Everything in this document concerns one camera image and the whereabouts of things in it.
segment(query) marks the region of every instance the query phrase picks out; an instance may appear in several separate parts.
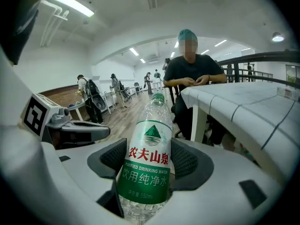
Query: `railing post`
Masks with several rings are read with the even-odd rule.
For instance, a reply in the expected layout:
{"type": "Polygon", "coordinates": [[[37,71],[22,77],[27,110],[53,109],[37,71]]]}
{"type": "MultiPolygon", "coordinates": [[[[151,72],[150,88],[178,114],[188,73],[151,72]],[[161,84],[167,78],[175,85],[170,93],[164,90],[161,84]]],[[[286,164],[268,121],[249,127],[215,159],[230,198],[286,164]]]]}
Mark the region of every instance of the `railing post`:
{"type": "Polygon", "coordinates": [[[234,63],[234,81],[236,83],[240,82],[240,72],[239,72],[239,64],[238,63],[234,63]]]}

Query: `bottle label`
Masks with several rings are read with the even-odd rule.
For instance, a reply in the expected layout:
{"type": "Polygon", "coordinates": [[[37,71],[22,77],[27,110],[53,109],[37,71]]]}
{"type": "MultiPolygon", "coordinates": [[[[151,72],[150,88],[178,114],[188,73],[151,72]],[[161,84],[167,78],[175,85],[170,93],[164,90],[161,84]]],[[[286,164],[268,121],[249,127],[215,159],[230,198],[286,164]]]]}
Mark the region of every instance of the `bottle label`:
{"type": "Polygon", "coordinates": [[[158,121],[137,123],[118,181],[119,194],[133,202],[167,200],[172,130],[158,121]]]}

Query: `green hair net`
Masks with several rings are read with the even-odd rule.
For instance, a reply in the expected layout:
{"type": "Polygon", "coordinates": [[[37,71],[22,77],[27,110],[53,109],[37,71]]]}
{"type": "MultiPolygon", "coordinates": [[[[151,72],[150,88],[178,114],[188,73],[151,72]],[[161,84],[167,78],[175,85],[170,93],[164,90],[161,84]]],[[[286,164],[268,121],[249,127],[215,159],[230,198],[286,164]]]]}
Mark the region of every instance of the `green hair net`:
{"type": "Polygon", "coordinates": [[[198,42],[197,36],[190,29],[184,29],[180,31],[177,41],[180,42],[182,40],[194,40],[198,42]]]}

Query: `floor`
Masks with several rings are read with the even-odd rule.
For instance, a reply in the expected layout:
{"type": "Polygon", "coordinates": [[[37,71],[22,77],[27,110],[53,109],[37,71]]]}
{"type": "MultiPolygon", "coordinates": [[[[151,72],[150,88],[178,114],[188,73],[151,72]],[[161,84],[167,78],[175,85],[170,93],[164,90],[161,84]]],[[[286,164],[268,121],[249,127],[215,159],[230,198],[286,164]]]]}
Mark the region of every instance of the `floor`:
{"type": "MultiPolygon", "coordinates": [[[[160,91],[165,95],[165,102],[171,108],[172,101],[170,97],[170,92],[168,89],[164,91],[160,91]]],[[[148,95],[145,91],[141,95],[133,95],[132,99],[129,99],[125,105],[127,108],[122,108],[120,106],[116,106],[116,109],[112,111],[110,115],[108,112],[103,114],[104,124],[110,127],[111,134],[99,141],[107,141],[111,139],[118,139],[118,138],[127,138],[127,143],[130,143],[131,136],[135,129],[136,121],[141,114],[142,110],[144,109],[145,105],[152,99],[152,95],[148,95]]],[[[179,131],[179,128],[176,124],[174,124],[172,136],[175,136],[175,133],[179,131]]],[[[230,134],[226,133],[223,140],[222,145],[224,149],[233,151],[234,146],[233,143],[235,138],[230,134]]]]}

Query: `mountain logo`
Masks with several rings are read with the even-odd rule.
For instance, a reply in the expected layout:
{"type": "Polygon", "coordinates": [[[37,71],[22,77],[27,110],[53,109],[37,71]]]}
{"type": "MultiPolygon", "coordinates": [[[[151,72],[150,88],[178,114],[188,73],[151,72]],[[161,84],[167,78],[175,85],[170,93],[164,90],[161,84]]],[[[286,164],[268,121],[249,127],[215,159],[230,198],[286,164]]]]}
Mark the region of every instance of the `mountain logo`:
{"type": "Polygon", "coordinates": [[[149,130],[144,134],[143,140],[149,146],[157,146],[160,144],[161,136],[155,125],[149,128],[149,130]]]}

